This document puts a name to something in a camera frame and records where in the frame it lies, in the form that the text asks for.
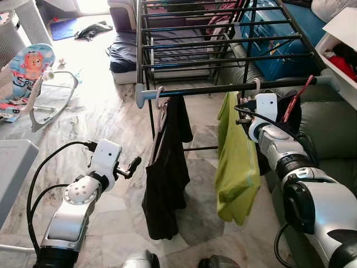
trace cartoon print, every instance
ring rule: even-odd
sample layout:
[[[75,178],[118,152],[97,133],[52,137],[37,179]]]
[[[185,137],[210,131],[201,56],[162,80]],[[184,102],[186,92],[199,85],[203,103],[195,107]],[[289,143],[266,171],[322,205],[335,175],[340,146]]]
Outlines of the cartoon print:
[[[44,56],[39,51],[29,51],[21,65],[26,70],[25,78],[31,80],[36,80],[47,66],[48,64],[44,64]]]

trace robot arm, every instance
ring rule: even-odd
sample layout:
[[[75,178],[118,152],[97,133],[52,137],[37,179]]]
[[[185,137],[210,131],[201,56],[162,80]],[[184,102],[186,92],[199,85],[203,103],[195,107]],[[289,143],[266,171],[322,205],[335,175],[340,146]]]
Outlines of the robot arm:
[[[275,94],[258,94],[255,105],[258,114],[276,120]],[[255,117],[247,133],[281,180],[286,221],[305,234],[325,267],[357,267],[357,199],[353,193],[316,168],[302,145],[280,128]]]
[[[128,170],[118,167],[122,148],[100,140],[85,176],[65,188],[62,205],[53,215],[41,242],[35,268],[73,267],[83,244],[95,204],[104,191],[113,188],[118,174],[130,178],[141,159],[137,157]]]

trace metal frame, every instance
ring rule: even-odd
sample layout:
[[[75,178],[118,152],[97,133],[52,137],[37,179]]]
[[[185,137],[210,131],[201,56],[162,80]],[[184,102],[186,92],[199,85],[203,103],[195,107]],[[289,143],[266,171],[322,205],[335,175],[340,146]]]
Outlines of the metal frame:
[[[170,0],[158,0],[158,1],[142,1],[137,0],[137,104],[141,108],[144,104],[144,100],[148,99],[149,102],[149,114],[151,120],[152,134],[155,136],[155,127],[153,124],[153,113],[151,99],[156,97],[156,90],[150,89],[150,82],[155,85],[155,73],[164,72],[177,72],[177,71],[187,71],[187,70],[210,70],[209,78],[212,80],[216,78],[216,85],[210,87],[201,88],[184,88],[169,90],[166,92],[161,92],[160,97],[169,97],[173,95],[194,95],[194,94],[207,94],[207,93],[217,93],[217,92],[229,92],[229,91],[242,91],[244,94],[245,90],[256,89],[256,84],[247,84],[248,68],[251,61],[257,60],[272,60],[272,59],[291,59],[291,58],[313,58],[318,69],[323,71],[326,67],[315,48],[311,45],[298,23],[290,15],[289,11],[286,10],[285,6],[282,4],[281,0],[273,0],[276,6],[272,7],[257,7],[257,0],[246,0],[243,7],[238,7],[239,1],[229,1],[229,3],[236,3],[234,8],[231,9],[213,9],[213,10],[201,10],[201,11],[183,11],[183,12],[170,12],[170,13],[148,13],[147,5],[153,3],[161,3],[164,6],[179,6],[182,4],[196,4],[195,1],[189,3],[169,3]],[[204,4],[212,4],[220,2],[206,2]],[[276,21],[255,21],[255,13],[262,10],[280,10],[285,17],[285,20]],[[250,12],[251,20],[250,22],[240,23],[239,26],[249,26],[249,38],[246,39],[235,39],[234,38],[234,26],[237,22],[240,22],[243,18],[245,12]],[[149,22],[153,20],[160,20],[162,18],[207,18],[212,16],[229,16],[228,23],[221,25],[197,25],[192,26],[178,26],[178,27],[150,27]],[[275,25],[275,24],[289,24],[294,30],[294,34],[289,36],[271,36],[271,37],[254,37],[254,27],[259,25]],[[225,28],[224,33],[214,35],[216,40],[205,40],[204,38],[210,37],[210,35],[202,34],[198,36],[188,36],[188,37],[168,37],[159,38],[157,40],[175,40],[175,39],[190,39],[197,38],[197,41],[188,41],[184,43],[172,43],[165,45],[156,45],[155,38],[151,35],[154,32],[160,31],[179,31],[179,30],[192,30],[200,29],[207,30],[209,28]],[[282,40],[282,43],[274,48],[277,49],[283,45],[289,44],[291,41],[300,40],[303,46],[306,48],[307,53],[303,54],[285,54],[285,55],[270,55],[270,51],[265,51],[259,56],[251,56],[252,45],[254,42],[261,41],[271,41],[271,40]],[[232,47],[232,44],[247,42],[247,56],[245,58],[238,58],[234,50],[233,58],[225,58],[227,50]],[[197,49],[197,48],[213,48],[214,51],[210,52],[198,52],[194,53],[192,51],[182,53],[182,50]],[[198,60],[174,60],[172,62],[160,63],[161,58],[166,58],[167,56],[160,54],[162,51],[175,51],[179,50],[177,56],[179,55],[207,55],[208,58]],[[244,62],[244,74],[243,74],[243,84],[238,85],[217,85],[219,71],[223,68],[233,68],[240,66],[239,63]],[[144,90],[144,80],[143,73],[146,77],[146,90]],[[260,88],[276,88],[276,87],[290,87],[297,85],[304,85],[307,78],[301,79],[291,79],[291,80],[279,80],[271,82],[262,82]],[[317,83],[332,83],[333,78],[328,75],[315,77],[311,84]],[[213,149],[215,146],[204,147],[204,149]],[[196,149],[186,149],[186,150],[204,150],[202,148]]]

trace mattress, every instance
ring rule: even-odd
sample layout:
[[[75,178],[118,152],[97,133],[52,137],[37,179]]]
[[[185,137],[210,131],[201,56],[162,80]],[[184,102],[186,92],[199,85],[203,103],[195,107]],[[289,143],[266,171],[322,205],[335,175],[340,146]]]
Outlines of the mattress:
[[[199,38],[189,39],[171,39],[171,40],[157,40],[166,37],[185,37],[201,35],[199,30],[182,30],[182,31],[163,31],[154,33],[152,36],[155,40],[155,45],[177,44],[184,42],[202,41]],[[110,70],[113,73],[115,81],[118,84],[135,83],[136,82],[136,31],[121,31],[117,32],[117,36],[109,49],[110,56]],[[188,48],[180,50],[162,50],[155,53],[162,58],[153,59],[155,63],[171,63],[173,61],[190,61],[190,60],[205,60],[209,55],[191,55],[181,56],[183,53],[197,53],[206,52],[206,48]],[[204,76],[208,75],[208,70],[189,70],[181,71],[181,68],[172,69],[166,72],[163,69],[162,73],[155,73],[155,78],[177,78],[182,76]]]

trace blue mat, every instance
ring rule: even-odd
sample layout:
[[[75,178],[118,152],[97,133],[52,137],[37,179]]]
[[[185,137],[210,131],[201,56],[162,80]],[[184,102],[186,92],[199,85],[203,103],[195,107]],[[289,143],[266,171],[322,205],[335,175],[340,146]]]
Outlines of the blue mat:
[[[69,37],[73,37],[76,33],[76,23],[77,19],[72,18],[66,21],[54,22],[51,23],[51,32],[53,40],[61,40]]]

